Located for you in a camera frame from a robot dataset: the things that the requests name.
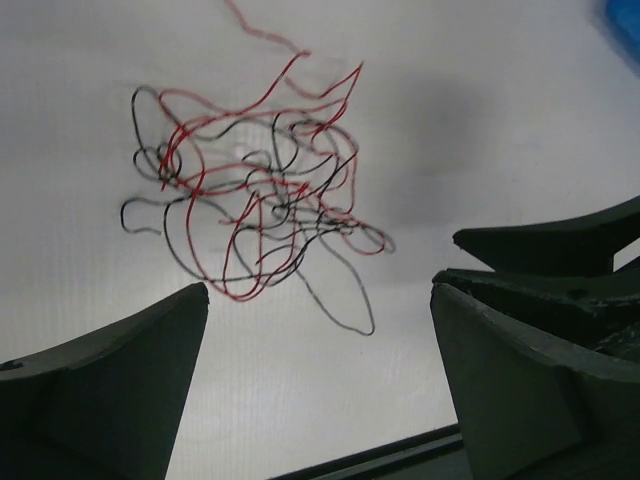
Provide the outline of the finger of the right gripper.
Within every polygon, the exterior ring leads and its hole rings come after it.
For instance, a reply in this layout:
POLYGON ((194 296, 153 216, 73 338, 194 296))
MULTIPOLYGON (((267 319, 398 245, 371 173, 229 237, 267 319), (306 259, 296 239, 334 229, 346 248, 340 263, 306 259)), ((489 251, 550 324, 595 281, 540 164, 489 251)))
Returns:
POLYGON ((550 277, 447 269, 446 284, 527 325, 593 351, 639 356, 639 272, 550 277))
POLYGON ((639 199, 589 215, 547 223, 463 229, 460 249, 497 272, 606 275, 614 255, 639 238, 639 199))

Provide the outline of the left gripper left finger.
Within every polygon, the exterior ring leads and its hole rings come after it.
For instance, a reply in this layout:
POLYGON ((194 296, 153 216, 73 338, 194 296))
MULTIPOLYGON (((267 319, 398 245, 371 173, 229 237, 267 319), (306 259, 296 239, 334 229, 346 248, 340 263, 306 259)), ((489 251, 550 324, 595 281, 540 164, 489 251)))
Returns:
POLYGON ((2 363, 2 478, 165 478, 207 316, 195 283, 2 363))

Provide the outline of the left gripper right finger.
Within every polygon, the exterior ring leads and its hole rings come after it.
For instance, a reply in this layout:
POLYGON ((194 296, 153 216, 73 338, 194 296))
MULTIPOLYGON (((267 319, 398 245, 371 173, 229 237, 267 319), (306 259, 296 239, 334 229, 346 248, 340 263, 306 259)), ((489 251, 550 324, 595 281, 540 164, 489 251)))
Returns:
POLYGON ((636 479, 639 365, 436 284, 437 342, 476 479, 636 479))

